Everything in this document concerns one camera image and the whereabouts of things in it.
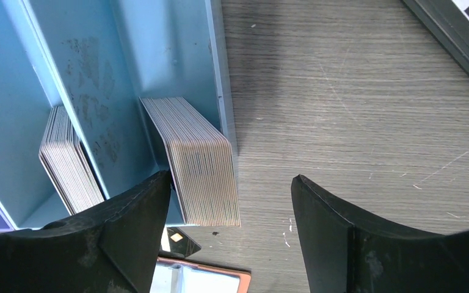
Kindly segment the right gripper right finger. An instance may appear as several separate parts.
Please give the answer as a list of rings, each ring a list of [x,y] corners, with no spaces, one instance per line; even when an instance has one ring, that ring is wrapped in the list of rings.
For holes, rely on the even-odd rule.
[[[469,292],[469,230],[401,225],[304,175],[291,199],[311,292]]]

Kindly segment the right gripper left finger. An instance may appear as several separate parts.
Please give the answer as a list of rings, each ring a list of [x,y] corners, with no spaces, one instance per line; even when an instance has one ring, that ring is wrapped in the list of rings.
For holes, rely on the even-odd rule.
[[[0,233],[0,292],[149,292],[168,171],[39,230]]]

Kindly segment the brown leather card holder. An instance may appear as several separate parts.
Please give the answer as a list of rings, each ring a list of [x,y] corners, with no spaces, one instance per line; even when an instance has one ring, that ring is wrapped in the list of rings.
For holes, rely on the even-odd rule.
[[[159,257],[150,291],[238,293],[247,292],[251,280],[249,272]]]

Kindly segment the black credit card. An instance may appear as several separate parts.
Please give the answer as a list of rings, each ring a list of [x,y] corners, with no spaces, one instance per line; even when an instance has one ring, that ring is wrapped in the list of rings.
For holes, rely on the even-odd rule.
[[[171,258],[188,258],[202,247],[178,227],[166,227],[162,231],[159,252]]]

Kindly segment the black card middle bin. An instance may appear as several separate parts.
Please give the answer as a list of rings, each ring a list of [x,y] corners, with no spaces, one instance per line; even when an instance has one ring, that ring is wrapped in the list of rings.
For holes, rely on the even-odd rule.
[[[51,109],[38,156],[71,215],[105,200],[84,145],[63,106]]]

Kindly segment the tan card right bin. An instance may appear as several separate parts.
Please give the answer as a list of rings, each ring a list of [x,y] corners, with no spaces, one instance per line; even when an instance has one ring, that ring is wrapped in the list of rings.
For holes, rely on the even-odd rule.
[[[230,141],[183,97],[142,98],[164,147],[183,223],[240,226]]]

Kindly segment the right light blue bin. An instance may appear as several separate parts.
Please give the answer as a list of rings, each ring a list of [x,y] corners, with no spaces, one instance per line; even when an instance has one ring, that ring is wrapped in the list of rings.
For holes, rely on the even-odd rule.
[[[89,146],[76,133],[104,201],[158,171],[171,175],[142,98],[183,97],[230,141],[237,179],[233,114],[224,99],[226,54],[219,48],[221,28],[214,17],[219,1],[107,2],[111,26],[104,43],[75,44],[83,61],[65,66],[84,121],[98,125]],[[193,226],[183,223],[171,179],[166,224]]]

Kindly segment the black white chessboard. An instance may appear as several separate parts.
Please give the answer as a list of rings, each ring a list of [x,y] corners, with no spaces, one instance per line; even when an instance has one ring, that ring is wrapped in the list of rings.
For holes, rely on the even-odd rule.
[[[402,0],[469,75],[469,1]]]

